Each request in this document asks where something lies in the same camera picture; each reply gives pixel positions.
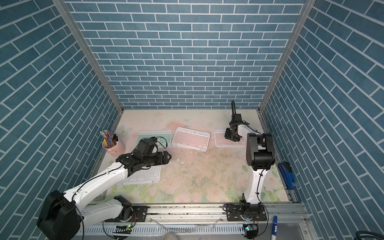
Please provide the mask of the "pink keyboard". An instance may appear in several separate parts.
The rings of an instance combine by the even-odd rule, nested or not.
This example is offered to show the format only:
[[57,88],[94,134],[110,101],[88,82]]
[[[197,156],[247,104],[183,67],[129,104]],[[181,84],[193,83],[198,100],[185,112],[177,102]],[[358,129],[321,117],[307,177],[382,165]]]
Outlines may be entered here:
[[184,127],[176,128],[172,146],[206,152],[210,142],[209,132],[197,131]]
[[241,140],[239,142],[227,140],[225,138],[225,132],[226,132],[226,130],[215,130],[215,145],[216,145],[216,147],[221,147],[221,148],[246,147],[245,138],[241,138]]

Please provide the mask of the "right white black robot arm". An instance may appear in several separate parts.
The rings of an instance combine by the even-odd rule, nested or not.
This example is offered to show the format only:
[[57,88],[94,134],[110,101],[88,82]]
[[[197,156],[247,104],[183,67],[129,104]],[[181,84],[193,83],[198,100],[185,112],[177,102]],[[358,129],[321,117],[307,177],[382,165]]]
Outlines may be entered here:
[[244,199],[250,204],[261,203],[261,193],[266,174],[275,164],[272,135],[253,129],[249,123],[242,120],[241,114],[232,110],[232,118],[226,129],[225,138],[232,142],[246,140],[246,161],[251,168],[251,173]]

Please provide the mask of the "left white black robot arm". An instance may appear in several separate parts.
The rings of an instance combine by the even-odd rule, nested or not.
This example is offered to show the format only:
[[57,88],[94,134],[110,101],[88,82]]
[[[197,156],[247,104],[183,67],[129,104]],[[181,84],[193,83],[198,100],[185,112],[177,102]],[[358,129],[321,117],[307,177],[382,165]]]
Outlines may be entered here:
[[48,194],[37,220],[37,227],[49,240],[71,240],[79,230],[106,220],[135,222],[132,203],[115,196],[104,204],[90,206],[97,196],[138,171],[167,165],[172,156],[160,152],[156,137],[144,138],[127,154],[122,154],[104,171],[64,192]]

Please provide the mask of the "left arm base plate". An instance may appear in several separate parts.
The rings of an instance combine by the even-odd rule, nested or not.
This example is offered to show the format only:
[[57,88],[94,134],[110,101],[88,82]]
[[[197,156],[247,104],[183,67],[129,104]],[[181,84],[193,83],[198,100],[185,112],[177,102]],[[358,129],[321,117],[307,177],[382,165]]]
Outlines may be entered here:
[[131,206],[130,208],[124,208],[114,219],[105,220],[107,223],[137,223],[145,222],[148,212],[148,206]]

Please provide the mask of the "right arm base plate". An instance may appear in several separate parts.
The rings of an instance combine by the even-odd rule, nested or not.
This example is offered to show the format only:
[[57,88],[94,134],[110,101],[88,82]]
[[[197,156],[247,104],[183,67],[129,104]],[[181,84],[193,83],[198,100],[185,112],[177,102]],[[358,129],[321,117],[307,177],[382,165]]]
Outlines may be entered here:
[[256,211],[243,211],[240,205],[228,203],[222,206],[228,222],[266,221],[268,217],[264,206],[256,205],[256,208]]

